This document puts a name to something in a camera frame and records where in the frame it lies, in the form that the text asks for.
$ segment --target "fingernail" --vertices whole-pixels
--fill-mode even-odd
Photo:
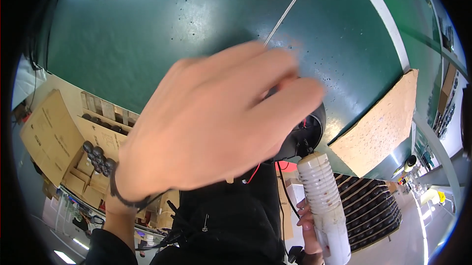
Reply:
[[[313,229],[310,223],[303,223],[302,225],[303,230],[310,230]]]

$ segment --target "white container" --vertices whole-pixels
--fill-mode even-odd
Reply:
[[[351,259],[351,245],[346,217],[327,155],[310,154],[298,162],[297,169],[313,213],[325,264],[347,264]]]

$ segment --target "ceiling light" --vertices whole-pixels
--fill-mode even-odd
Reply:
[[[74,238],[74,241],[75,241],[76,243],[80,244],[80,246],[83,247],[84,249],[89,249],[88,246],[86,246],[85,244],[79,242],[76,238]]]
[[[64,262],[66,262],[67,264],[75,264],[74,261],[72,261],[71,258],[69,258],[66,254],[64,254],[63,252],[60,252],[60,251],[54,251],[62,260],[64,260]]]

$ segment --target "black bracelet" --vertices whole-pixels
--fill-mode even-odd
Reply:
[[[127,201],[124,199],[120,193],[118,192],[117,189],[117,184],[115,181],[115,173],[118,168],[118,165],[111,171],[110,175],[110,194],[112,197],[117,197],[120,202],[122,202],[124,205],[127,207],[132,207],[132,208],[137,208],[139,211],[147,207],[151,202],[149,202],[150,195],[146,196],[143,200],[137,201],[137,202],[132,202],[132,201]]]

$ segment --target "hand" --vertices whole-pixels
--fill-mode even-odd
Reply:
[[[298,215],[300,220],[296,224],[303,229],[303,239],[305,241],[305,257],[303,259],[304,265],[321,265],[323,263],[323,250],[316,238],[313,214],[311,213],[310,205],[305,203],[305,199],[297,203]]]
[[[240,176],[274,156],[322,97],[316,80],[298,78],[292,54],[258,42],[179,60],[120,148],[117,189],[140,200]]]

